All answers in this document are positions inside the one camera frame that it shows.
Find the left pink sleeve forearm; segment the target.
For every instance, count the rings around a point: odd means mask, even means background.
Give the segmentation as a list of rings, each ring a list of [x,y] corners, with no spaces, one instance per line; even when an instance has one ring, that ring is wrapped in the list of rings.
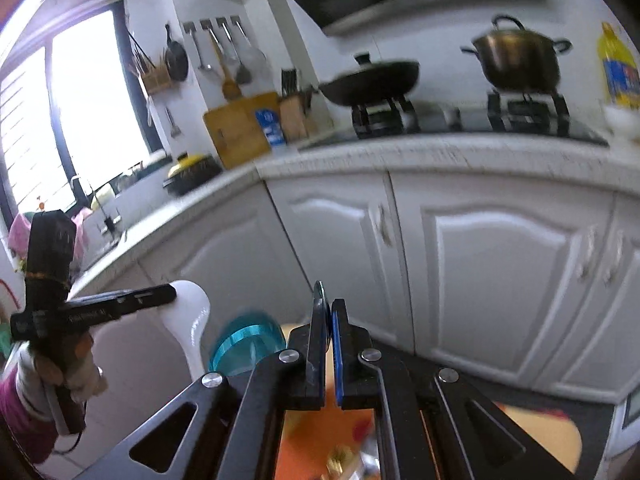
[[[51,455],[58,432],[52,420],[41,420],[24,407],[17,392],[17,368],[1,381],[1,415],[29,460],[40,465]]]

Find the left white gloved hand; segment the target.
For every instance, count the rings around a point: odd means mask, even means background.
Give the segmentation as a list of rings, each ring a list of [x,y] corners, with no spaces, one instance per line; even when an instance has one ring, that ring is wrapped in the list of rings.
[[[17,347],[15,388],[26,412],[42,422],[52,422],[53,414],[46,386],[65,387],[75,403],[83,404],[107,389],[101,367],[92,354],[93,338],[84,333],[75,344],[75,359],[63,372],[53,361],[32,348],[29,342]]]

